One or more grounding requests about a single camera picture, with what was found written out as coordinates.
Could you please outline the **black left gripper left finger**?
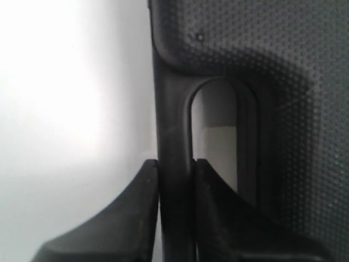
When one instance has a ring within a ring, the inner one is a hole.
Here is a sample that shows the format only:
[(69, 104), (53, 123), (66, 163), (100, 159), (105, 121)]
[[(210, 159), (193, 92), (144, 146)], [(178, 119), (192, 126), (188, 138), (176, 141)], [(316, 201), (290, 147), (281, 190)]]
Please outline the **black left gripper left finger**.
[(33, 261), (152, 261), (158, 201), (157, 161), (148, 159), (112, 203), (44, 243)]

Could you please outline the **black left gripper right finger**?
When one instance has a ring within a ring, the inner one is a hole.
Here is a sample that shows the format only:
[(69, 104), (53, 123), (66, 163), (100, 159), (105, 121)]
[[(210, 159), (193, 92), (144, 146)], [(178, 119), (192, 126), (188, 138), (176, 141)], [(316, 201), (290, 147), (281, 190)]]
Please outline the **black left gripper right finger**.
[(266, 218), (205, 159), (195, 163), (195, 193), (199, 261), (327, 261), (320, 243)]

